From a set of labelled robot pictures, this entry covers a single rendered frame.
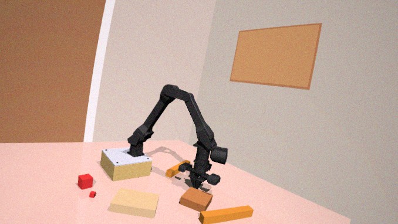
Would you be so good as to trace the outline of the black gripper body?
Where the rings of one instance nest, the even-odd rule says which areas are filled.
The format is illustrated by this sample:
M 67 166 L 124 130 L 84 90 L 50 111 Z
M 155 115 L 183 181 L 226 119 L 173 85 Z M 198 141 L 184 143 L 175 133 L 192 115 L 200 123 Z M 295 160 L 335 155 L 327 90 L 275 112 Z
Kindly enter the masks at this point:
M 209 163 L 209 160 L 201 160 L 198 158 L 194 159 L 194 168 L 192 168 L 192 165 L 189 163 L 183 163 L 178 166 L 178 171 L 180 172 L 185 172 L 189 171 L 190 175 L 192 177 L 199 175 L 199 179 L 202 179 L 203 181 L 207 179 L 208 184 L 211 184 L 213 186 L 216 186 L 220 182 L 220 176 L 218 174 L 206 174 L 207 171 L 207 165 Z

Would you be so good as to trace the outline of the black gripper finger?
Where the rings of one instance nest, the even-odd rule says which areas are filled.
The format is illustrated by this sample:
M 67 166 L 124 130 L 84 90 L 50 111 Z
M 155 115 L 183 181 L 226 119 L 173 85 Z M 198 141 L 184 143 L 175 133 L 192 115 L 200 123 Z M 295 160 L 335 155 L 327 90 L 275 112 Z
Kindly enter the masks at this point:
M 188 177 L 190 177 L 193 188 L 195 188 L 196 180 L 197 180 L 197 178 L 199 178 L 199 175 L 196 175 L 194 177 L 192 177 L 191 175 L 188 175 Z
M 207 179 L 205 179 L 204 181 L 206 181 Z M 196 184 L 195 184 L 195 188 L 198 189 L 200 187 L 200 185 L 202 184 L 202 182 L 204 182 L 202 179 L 197 178 L 196 180 Z

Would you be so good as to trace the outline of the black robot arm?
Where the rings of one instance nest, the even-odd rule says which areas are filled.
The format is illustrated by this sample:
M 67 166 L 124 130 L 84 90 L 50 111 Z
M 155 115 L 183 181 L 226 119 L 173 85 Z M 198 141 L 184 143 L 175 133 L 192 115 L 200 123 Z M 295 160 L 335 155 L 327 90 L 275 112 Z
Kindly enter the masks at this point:
M 179 89 L 178 86 L 166 84 L 160 92 L 160 98 L 146 121 L 133 132 L 127 142 L 130 144 L 130 154 L 132 157 L 141 157 L 143 153 L 143 142 L 151 138 L 154 134 L 153 127 L 161 116 L 166 107 L 175 99 L 183 100 L 188 108 L 188 111 L 193 119 L 196 128 L 198 141 L 193 144 L 197 147 L 196 158 L 201 160 L 208 160 L 209 156 L 212 161 L 224 164 L 228 157 L 228 148 L 221 148 L 217 146 L 214 139 L 214 133 L 210 126 L 204 121 L 203 116 L 198 108 L 192 93 L 188 93 Z M 211 151 L 211 154 L 210 154 Z

